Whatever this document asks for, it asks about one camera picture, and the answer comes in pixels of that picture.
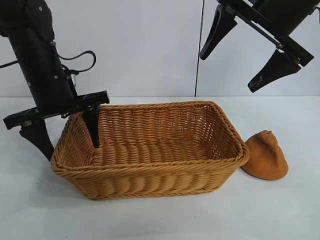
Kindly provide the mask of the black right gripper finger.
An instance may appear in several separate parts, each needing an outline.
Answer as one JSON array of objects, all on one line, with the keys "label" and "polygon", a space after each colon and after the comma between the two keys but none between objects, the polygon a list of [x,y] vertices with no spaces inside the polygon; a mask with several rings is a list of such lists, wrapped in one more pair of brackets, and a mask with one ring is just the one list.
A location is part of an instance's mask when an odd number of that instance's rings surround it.
[{"label": "black right gripper finger", "polygon": [[300,69],[299,61],[296,58],[276,49],[265,66],[250,80],[247,86],[254,93],[278,79],[296,74]]},{"label": "black right gripper finger", "polygon": [[236,12],[228,5],[219,4],[216,7],[212,26],[199,56],[206,60],[219,42],[237,25]]}]

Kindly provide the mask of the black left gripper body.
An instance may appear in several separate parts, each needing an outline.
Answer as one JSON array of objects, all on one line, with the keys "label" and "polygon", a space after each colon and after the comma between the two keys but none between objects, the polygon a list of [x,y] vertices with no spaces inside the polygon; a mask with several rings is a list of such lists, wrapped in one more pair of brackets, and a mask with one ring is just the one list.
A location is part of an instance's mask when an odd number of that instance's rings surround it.
[{"label": "black left gripper body", "polygon": [[36,104],[35,108],[7,116],[3,120],[7,129],[36,117],[73,114],[110,102],[106,91],[77,95],[52,39],[44,40],[30,27],[11,30],[7,37]]}]

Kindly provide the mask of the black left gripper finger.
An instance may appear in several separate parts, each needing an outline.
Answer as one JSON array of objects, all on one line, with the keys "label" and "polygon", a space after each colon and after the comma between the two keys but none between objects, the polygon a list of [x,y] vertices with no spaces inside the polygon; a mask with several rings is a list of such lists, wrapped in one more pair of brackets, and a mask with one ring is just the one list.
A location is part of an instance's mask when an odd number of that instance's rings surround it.
[{"label": "black left gripper finger", "polygon": [[83,121],[87,127],[87,130],[90,134],[92,144],[95,148],[100,146],[99,140],[99,114],[100,114],[100,105],[89,106],[83,112]]},{"label": "black left gripper finger", "polygon": [[51,160],[54,153],[54,147],[49,138],[44,119],[23,123],[19,133],[23,138],[37,147],[48,161]]}]

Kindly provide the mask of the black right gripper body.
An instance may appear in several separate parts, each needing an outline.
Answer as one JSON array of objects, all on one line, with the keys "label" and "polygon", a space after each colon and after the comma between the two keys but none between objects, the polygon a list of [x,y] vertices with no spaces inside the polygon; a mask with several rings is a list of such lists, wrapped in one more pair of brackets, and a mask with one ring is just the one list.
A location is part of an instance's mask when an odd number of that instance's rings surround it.
[{"label": "black right gripper body", "polygon": [[274,44],[305,67],[314,56],[290,38],[290,34],[312,14],[320,3],[318,0],[219,0],[230,7],[248,25],[258,24],[255,29],[274,37]]}]

